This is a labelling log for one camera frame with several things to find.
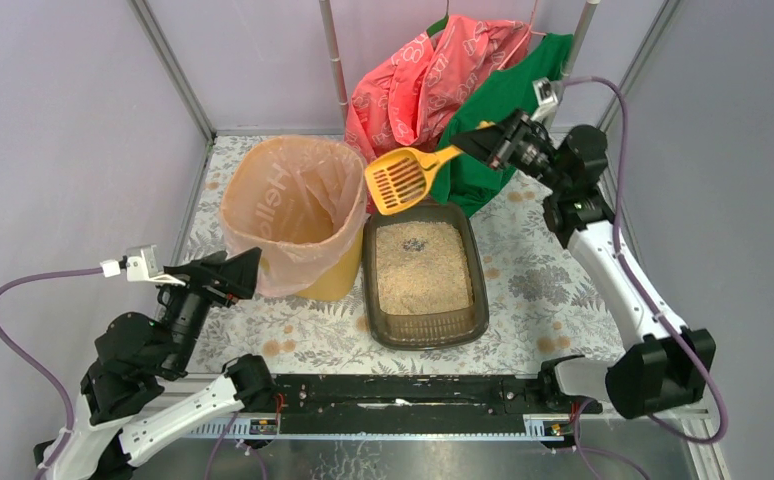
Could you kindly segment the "yellow litter scoop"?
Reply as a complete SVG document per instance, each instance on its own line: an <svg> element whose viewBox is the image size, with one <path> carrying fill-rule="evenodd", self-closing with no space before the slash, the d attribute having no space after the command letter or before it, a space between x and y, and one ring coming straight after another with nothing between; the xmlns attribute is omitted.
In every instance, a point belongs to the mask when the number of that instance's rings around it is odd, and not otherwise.
<svg viewBox="0 0 774 480"><path fill-rule="evenodd" d="M462 153L454 145L431 153L403 147L378 157L364 170L377 211L390 216L417 205L430 192L438 171Z"/></svg>

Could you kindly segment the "grey translucent litter box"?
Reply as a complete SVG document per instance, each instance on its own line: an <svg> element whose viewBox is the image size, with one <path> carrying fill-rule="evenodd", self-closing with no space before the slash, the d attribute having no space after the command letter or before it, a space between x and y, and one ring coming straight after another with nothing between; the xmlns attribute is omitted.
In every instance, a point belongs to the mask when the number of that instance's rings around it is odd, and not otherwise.
<svg viewBox="0 0 774 480"><path fill-rule="evenodd" d="M412 221L445 222L459 231L472 290L472 304L464 309L428 315L390 315L380 308L376 280L376 232L379 228ZM472 342L489 323L489 306L483 269L468 217L455 204L423 201L392 216L375 214L363 230L362 285L366 315L373 338L397 350L449 348Z"/></svg>

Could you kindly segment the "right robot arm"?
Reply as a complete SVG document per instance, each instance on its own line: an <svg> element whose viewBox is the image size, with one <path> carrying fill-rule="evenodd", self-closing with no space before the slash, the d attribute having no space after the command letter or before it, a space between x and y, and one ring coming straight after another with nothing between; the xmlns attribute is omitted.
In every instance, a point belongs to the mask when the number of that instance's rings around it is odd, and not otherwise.
<svg viewBox="0 0 774 480"><path fill-rule="evenodd" d="M666 304L616 230L598 186L608 166L605 133L577 125L555 146L540 122L515 110L449 143L490 169L514 167L550 189L547 228L588 274L617 326L625 348L618 360L575 355L542 364L547 397L608 402L626 419L702 400L716 343Z"/></svg>

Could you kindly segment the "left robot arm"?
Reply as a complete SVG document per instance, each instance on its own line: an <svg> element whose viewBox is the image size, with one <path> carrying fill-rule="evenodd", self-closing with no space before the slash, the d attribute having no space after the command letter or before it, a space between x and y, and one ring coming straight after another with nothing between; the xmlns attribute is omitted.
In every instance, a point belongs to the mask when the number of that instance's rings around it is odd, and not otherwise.
<svg viewBox="0 0 774 480"><path fill-rule="evenodd" d="M141 411L164 392L164 382L187 375L187 366L210 310L253 297L262 251L233 257L219 251L179 266L163 266L153 245L134 247L102 264L107 277L152 283L162 316L127 312L96 339L96 360L80 382L74 423L57 439L37 445L46 479L129 479L133 472L189 431L224 414L267 412L281 404L274 379L259 355L227 363L198 392L164 410Z"/></svg>

